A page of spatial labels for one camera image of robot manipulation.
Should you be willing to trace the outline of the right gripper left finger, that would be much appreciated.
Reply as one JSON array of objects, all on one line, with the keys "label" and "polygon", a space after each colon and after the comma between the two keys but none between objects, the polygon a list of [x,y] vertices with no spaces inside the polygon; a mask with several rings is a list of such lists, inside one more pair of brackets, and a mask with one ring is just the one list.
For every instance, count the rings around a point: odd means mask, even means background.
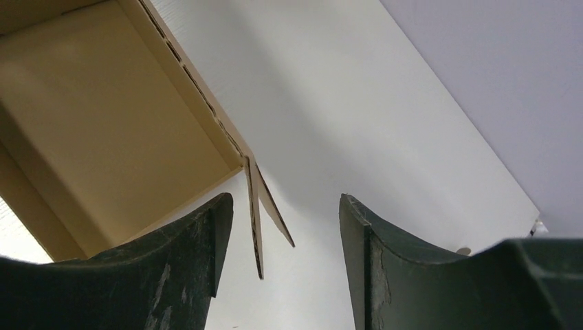
[{"label": "right gripper left finger", "polygon": [[2,329],[203,329],[232,229],[224,192],[87,260],[1,259]]}]

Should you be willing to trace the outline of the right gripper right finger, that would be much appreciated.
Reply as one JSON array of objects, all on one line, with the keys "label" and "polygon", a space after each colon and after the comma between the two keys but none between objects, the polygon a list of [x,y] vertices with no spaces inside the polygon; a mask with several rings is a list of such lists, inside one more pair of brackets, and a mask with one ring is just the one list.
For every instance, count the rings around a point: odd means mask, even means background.
[{"label": "right gripper right finger", "polygon": [[339,200],[356,329],[581,329],[582,240],[506,239],[473,256]]}]

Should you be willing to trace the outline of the brown cardboard box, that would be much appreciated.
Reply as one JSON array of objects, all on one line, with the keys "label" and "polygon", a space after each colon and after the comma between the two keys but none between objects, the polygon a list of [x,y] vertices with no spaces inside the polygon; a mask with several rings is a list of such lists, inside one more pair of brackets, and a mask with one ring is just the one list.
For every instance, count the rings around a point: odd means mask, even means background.
[{"label": "brown cardboard box", "polygon": [[1,2],[1,196],[54,261],[146,234],[245,173],[291,234],[242,135],[150,1]]}]

